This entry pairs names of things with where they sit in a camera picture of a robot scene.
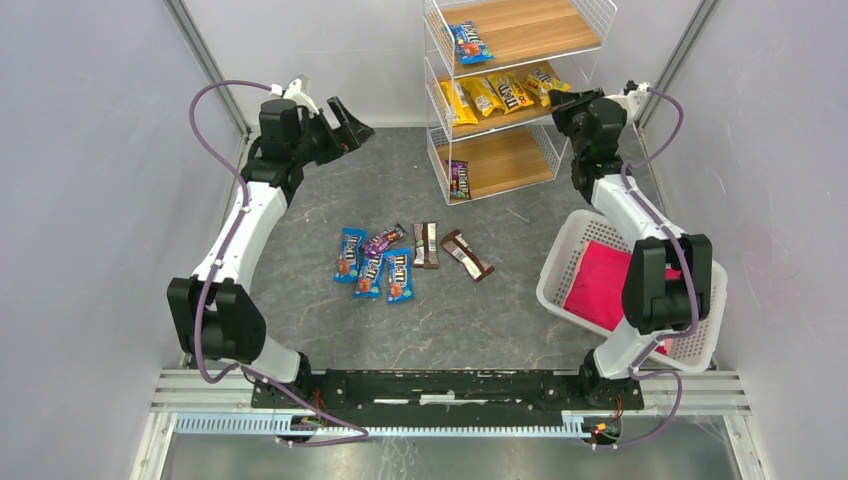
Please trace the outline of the blue candy bag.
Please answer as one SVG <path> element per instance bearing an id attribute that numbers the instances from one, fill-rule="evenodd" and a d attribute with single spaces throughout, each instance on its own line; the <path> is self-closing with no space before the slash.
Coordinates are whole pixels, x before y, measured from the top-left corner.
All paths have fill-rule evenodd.
<path id="1" fill-rule="evenodd" d="M 384 260 L 388 276 L 388 303 L 411 300 L 414 297 L 411 280 L 412 250 L 402 248 L 388 251 L 384 254 Z"/>
<path id="2" fill-rule="evenodd" d="M 453 38 L 460 65 L 475 65 L 495 59 L 495 55 L 481 39 L 473 21 L 449 24 L 447 30 Z"/>
<path id="3" fill-rule="evenodd" d="M 357 228 L 342 230 L 337 269 L 334 273 L 336 283 L 355 283 L 358 280 L 362 263 L 362 245 L 366 237 L 366 230 Z"/>
<path id="4" fill-rule="evenodd" d="M 375 299 L 381 295 L 383 257 L 365 257 L 359 270 L 353 293 L 354 299 Z"/>

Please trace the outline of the yellow candy bag top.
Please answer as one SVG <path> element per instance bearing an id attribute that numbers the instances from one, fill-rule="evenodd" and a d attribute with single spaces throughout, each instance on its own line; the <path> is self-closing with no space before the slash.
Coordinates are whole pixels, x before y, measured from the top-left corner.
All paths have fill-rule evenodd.
<path id="1" fill-rule="evenodd" d="M 452 125 L 477 125 L 479 120 L 473 112 L 465 97 L 462 87 L 456 81 L 443 81 L 440 83 L 445 98 L 449 103 Z"/>

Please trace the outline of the yellow candy bag bottom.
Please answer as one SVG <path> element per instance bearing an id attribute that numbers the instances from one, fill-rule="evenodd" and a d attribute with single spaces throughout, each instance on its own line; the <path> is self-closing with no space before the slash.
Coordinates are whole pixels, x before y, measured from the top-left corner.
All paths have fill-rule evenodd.
<path id="1" fill-rule="evenodd" d="M 535 101 L 524 89 L 514 73 L 491 73 L 486 79 L 503 101 L 505 115 L 535 105 Z"/>

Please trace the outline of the yellow candy bag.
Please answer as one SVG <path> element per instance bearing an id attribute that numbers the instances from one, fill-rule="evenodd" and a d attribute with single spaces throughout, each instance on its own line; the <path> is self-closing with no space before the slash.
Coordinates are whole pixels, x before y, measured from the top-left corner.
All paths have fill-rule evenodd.
<path id="1" fill-rule="evenodd" d="M 465 97 L 462 87 L 456 81 L 443 81 L 440 83 L 445 98 L 449 103 L 452 125 L 477 125 L 479 120 L 473 112 Z"/>
<path id="2" fill-rule="evenodd" d="M 487 79 L 483 77 L 464 77 L 460 80 L 460 85 L 470 95 L 475 107 L 484 118 L 488 118 L 498 110 L 504 110 L 503 101 Z"/>
<path id="3" fill-rule="evenodd" d="M 545 68 L 538 67 L 524 78 L 525 88 L 542 101 L 550 100 L 551 91 L 568 92 L 571 85 L 563 82 Z"/>
<path id="4" fill-rule="evenodd" d="M 486 79 L 503 101 L 505 115 L 535 105 L 535 101 L 524 89 L 514 73 L 491 73 Z"/>

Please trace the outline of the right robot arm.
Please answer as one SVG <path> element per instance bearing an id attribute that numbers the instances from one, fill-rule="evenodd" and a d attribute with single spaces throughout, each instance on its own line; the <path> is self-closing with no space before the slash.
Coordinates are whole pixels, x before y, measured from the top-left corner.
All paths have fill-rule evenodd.
<path id="1" fill-rule="evenodd" d="M 621 304 L 623 318 L 584 368 L 593 380 L 634 379 L 666 340 L 693 336 L 710 313 L 713 245 L 667 219 L 637 186 L 638 164 L 622 159 L 619 140 L 650 96 L 682 105 L 647 83 L 618 95 L 601 89 L 550 93 L 550 112 L 573 148 L 574 188 L 617 229 L 631 252 Z"/>

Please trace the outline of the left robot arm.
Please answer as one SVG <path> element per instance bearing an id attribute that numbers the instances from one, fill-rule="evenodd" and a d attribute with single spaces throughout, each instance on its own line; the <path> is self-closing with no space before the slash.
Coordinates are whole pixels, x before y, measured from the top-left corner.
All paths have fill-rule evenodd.
<path id="1" fill-rule="evenodd" d="M 168 285 L 178 341 L 198 365 L 222 361 L 260 380 L 284 384 L 301 374 L 304 355 L 269 336 L 250 290 L 271 230 L 292 203 L 305 167 L 333 162 L 374 134 L 338 97 L 327 104 L 337 126 L 323 110 L 310 111 L 302 101 L 262 104 L 260 135 L 237 174 L 241 184 L 222 231 L 194 272 Z"/>

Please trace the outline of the brown candy bar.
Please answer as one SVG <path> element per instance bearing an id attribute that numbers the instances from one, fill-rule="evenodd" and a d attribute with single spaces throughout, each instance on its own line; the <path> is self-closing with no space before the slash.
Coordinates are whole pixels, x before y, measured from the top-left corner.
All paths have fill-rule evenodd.
<path id="1" fill-rule="evenodd" d="M 413 267 L 438 269 L 438 230 L 436 222 L 416 222 L 413 224 L 414 257 Z"/>
<path id="2" fill-rule="evenodd" d="M 454 230 L 445 235 L 440 246 L 459 264 L 473 282 L 478 283 L 495 271 L 495 267 L 479 257 L 471 248 L 460 230 Z"/>

